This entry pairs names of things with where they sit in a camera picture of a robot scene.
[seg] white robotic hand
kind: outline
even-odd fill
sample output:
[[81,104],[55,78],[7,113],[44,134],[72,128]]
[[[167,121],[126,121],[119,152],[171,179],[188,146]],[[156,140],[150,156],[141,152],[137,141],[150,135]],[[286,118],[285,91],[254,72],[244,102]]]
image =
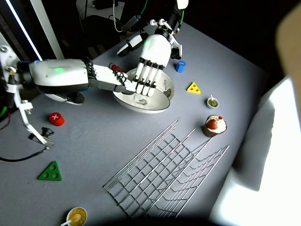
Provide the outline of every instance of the white robotic hand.
[[169,61],[171,49],[171,44],[163,35],[150,35],[145,40],[132,81],[132,84],[136,86],[136,93],[149,97],[154,94],[162,70]]

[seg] green light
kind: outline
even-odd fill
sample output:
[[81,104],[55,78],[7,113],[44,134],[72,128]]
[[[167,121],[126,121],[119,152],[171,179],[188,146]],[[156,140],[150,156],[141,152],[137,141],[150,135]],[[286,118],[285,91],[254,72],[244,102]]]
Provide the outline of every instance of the green light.
[[55,72],[62,73],[62,72],[64,72],[64,69],[61,67],[58,67],[58,68],[55,68]]

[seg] white x mark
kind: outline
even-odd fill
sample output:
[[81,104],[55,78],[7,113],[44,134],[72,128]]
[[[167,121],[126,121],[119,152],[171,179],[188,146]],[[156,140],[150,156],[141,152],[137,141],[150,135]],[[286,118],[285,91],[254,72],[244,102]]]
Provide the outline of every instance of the white x mark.
[[58,116],[55,114],[55,116],[52,116],[53,120],[55,120],[56,118],[58,118]]

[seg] yellow triangle block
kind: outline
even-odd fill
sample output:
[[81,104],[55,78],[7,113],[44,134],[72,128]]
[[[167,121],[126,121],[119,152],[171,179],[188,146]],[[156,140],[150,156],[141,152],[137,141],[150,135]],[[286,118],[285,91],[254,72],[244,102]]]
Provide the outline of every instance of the yellow triangle block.
[[201,90],[195,82],[188,87],[187,92],[201,94]]

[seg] cupcake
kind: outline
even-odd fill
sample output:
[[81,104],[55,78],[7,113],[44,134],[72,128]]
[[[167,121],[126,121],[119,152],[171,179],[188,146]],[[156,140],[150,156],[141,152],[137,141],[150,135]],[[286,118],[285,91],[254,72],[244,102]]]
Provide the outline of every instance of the cupcake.
[[203,126],[203,133],[206,137],[214,137],[223,133],[226,129],[227,125],[223,117],[218,115],[210,115]]

